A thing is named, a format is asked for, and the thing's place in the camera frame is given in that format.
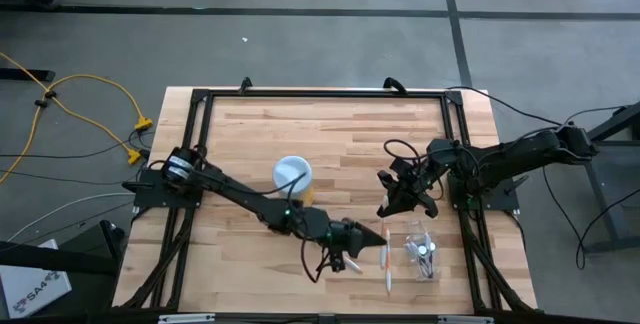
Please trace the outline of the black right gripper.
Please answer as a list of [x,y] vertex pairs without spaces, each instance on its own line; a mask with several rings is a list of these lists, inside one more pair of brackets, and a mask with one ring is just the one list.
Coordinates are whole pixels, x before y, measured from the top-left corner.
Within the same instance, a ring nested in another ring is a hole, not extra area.
[[424,207],[428,217],[438,215],[438,207],[435,200],[425,194],[433,188],[445,174],[445,166],[431,162],[417,161],[393,161],[390,169],[396,174],[387,187],[387,193],[383,196],[382,203],[377,209],[378,217],[389,217],[399,212],[400,193],[419,194],[418,202]]

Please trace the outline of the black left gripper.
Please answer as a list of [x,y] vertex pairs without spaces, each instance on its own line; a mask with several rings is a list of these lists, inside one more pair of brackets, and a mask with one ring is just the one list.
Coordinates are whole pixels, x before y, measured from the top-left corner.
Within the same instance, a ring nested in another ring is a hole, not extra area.
[[330,220],[327,234],[327,246],[330,253],[346,252],[357,258],[368,247],[382,247],[388,240],[380,234],[352,220]]

